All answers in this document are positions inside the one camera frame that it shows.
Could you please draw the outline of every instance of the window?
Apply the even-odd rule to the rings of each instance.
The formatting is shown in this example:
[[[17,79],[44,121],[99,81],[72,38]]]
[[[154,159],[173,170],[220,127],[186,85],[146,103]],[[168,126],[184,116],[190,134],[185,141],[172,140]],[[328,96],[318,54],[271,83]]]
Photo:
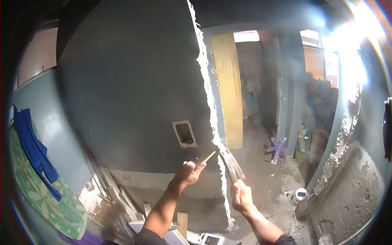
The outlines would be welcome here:
[[[258,42],[260,41],[259,33],[257,31],[239,31],[234,32],[234,42]]]
[[[304,30],[300,33],[303,45],[321,47],[321,42],[317,31]]]

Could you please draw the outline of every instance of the wooden stick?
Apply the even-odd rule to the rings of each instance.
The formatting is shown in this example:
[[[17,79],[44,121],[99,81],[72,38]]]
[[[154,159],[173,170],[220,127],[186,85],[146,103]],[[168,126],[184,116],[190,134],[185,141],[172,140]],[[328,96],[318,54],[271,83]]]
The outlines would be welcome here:
[[[178,228],[178,231],[186,239],[187,238],[187,229],[188,229],[188,213],[178,212],[177,213],[177,222],[180,223],[180,227]]]

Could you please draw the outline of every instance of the concrete wall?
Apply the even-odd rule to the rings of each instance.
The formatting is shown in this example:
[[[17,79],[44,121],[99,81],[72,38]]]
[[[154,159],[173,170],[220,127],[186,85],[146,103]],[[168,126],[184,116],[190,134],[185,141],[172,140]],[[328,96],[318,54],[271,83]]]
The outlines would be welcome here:
[[[56,69],[52,68],[32,78],[14,92],[11,102],[18,111],[30,108],[53,166],[74,194],[78,195],[91,173],[60,103]]]
[[[145,203],[151,203],[152,207],[157,203],[174,177],[171,173],[109,170],[116,184],[124,186],[133,204],[141,211]],[[229,224],[221,186],[222,182],[215,172],[203,172],[194,185],[184,189],[174,213],[188,213],[188,230],[196,233],[227,232]]]
[[[279,83],[282,93],[279,139],[287,138],[287,155],[294,154],[305,99],[305,57],[299,31],[278,30],[282,64],[282,80]],[[286,125],[283,128],[281,126],[284,120]]]
[[[384,151],[383,127],[384,101],[389,97],[388,85],[382,76],[381,65],[376,57],[365,49],[362,60],[367,69],[368,80],[363,85],[361,110],[352,140],[358,140],[363,148],[374,159],[384,180],[391,178],[391,164],[387,161]]]
[[[58,68],[72,125],[100,166],[174,173],[211,150],[198,55],[186,1],[104,0],[87,15]],[[181,120],[198,147],[180,147],[172,122]]]
[[[376,212],[385,183],[376,163],[358,141],[351,143],[344,167],[311,221],[317,238],[330,234],[338,244],[354,234]]]

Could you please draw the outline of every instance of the wooden handle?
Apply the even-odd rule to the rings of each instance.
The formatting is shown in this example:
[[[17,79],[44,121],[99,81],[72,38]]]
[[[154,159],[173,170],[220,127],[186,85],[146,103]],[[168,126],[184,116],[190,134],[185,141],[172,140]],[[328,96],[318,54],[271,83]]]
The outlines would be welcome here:
[[[208,156],[200,158],[199,160],[197,160],[196,165],[202,164],[203,162],[207,162],[215,153],[216,153],[216,151],[213,151]]]

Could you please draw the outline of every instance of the blue cloth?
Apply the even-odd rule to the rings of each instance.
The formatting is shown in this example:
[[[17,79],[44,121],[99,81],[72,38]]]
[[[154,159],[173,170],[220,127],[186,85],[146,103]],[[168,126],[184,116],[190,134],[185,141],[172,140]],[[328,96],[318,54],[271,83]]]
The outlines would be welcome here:
[[[35,136],[29,108],[18,112],[14,105],[14,126],[19,136],[20,145],[26,153],[31,166],[42,179],[42,182],[44,182],[53,197],[57,201],[60,201],[62,195],[42,175],[42,172],[44,172],[50,183],[58,179],[56,169],[46,156],[47,148]]]

